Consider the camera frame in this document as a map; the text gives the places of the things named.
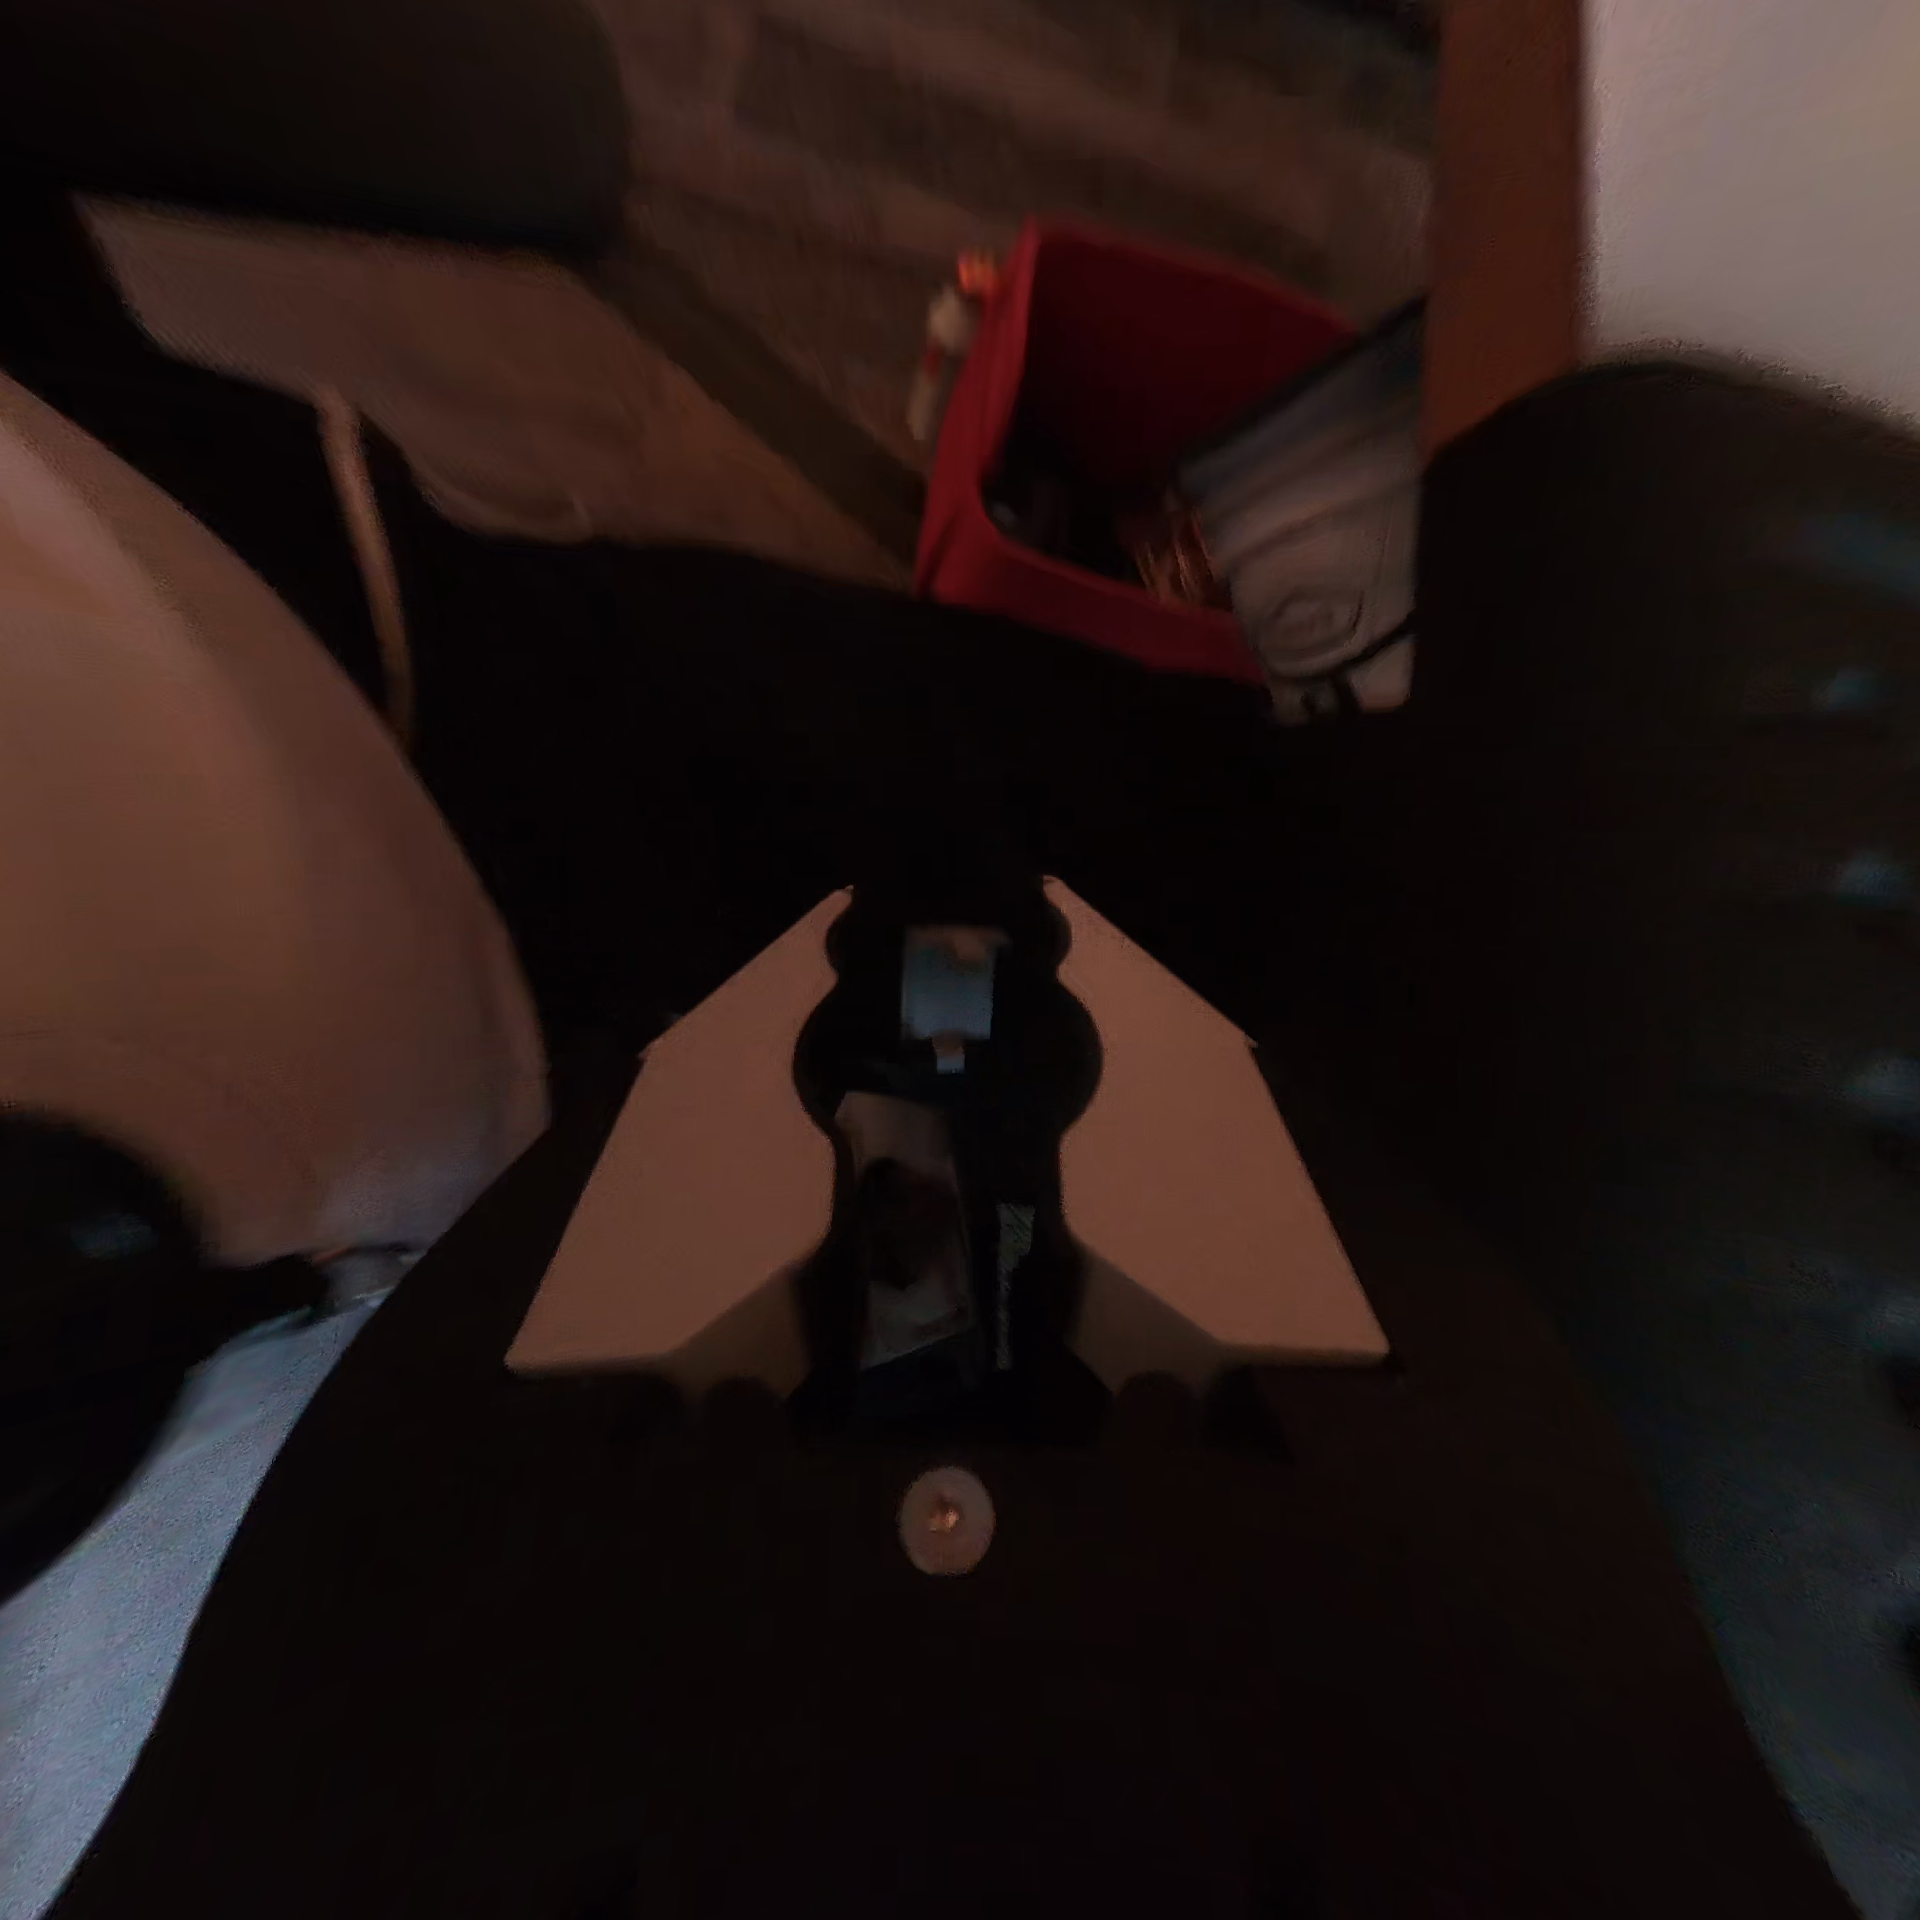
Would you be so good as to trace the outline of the black perforated wrist rest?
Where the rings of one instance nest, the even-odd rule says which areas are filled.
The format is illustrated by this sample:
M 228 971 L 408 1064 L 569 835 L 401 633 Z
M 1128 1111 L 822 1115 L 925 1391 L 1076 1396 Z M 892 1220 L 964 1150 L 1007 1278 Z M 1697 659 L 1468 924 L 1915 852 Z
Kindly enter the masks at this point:
M 1745 1724 L 1917 1917 L 1917 436 L 1701 361 L 1430 477 L 1410 930 L 1476 1188 Z

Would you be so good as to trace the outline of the grey white pouch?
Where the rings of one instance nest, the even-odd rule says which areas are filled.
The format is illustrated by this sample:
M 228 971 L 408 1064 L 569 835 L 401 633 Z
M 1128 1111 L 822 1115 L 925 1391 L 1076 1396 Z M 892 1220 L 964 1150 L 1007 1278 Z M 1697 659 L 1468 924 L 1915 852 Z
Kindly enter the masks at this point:
M 1416 294 L 1173 465 L 1287 726 L 1392 712 L 1410 692 L 1424 364 Z

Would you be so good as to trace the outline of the red felt basket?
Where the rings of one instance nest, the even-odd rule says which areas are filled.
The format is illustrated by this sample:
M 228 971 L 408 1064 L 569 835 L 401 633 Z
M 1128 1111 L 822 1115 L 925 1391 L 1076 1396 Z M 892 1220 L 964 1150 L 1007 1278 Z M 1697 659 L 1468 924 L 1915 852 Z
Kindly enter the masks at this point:
M 1189 455 L 1356 343 L 1329 306 L 1228 258 L 1028 221 L 947 398 L 914 591 L 1256 686 L 1235 617 L 1145 586 L 1124 535 L 1159 515 Z

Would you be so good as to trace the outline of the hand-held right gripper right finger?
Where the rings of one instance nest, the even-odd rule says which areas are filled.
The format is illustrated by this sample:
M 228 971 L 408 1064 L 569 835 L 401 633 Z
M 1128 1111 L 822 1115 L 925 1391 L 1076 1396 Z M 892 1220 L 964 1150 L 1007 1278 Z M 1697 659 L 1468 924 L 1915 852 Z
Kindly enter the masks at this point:
M 1390 1338 L 1260 1077 L 1256 1044 L 1059 879 L 1064 988 L 1098 1084 L 1059 1142 L 1083 1259 L 1069 1345 L 1098 1377 L 1377 1366 Z

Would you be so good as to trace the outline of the person's left forearm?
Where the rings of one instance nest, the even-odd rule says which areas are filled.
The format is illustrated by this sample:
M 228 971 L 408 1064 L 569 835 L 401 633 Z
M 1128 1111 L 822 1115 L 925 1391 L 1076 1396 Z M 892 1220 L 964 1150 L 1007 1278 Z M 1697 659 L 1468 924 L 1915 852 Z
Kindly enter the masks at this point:
M 4 1108 L 229 1266 L 426 1249 L 546 1124 L 508 932 L 217 535 L 4 379 Z

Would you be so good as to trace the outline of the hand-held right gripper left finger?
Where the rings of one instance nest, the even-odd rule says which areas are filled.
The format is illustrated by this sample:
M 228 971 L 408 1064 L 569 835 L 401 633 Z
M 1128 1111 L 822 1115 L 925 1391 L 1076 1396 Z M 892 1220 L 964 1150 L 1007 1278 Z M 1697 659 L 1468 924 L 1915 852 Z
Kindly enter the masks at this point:
M 506 1352 L 517 1377 L 806 1377 L 798 1273 L 837 1150 L 795 1051 L 837 988 L 838 890 L 666 1030 Z

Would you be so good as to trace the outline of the person's white clothing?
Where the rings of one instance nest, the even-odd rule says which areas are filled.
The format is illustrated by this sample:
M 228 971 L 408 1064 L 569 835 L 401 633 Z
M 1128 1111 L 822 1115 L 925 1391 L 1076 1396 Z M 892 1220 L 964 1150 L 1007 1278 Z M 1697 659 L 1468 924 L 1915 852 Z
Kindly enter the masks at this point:
M 222 1349 L 108 1515 L 4 1606 L 4 1917 L 41 1917 L 83 1859 L 253 1498 L 380 1307 Z

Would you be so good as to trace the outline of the white desk with wooden edge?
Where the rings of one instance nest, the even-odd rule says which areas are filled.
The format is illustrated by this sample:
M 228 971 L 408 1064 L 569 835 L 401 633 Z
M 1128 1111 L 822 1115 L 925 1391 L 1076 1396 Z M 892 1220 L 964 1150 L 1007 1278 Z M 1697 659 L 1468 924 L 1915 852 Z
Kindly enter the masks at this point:
M 1917 2 L 1441 2 L 1426 444 L 1729 364 L 1917 430 Z

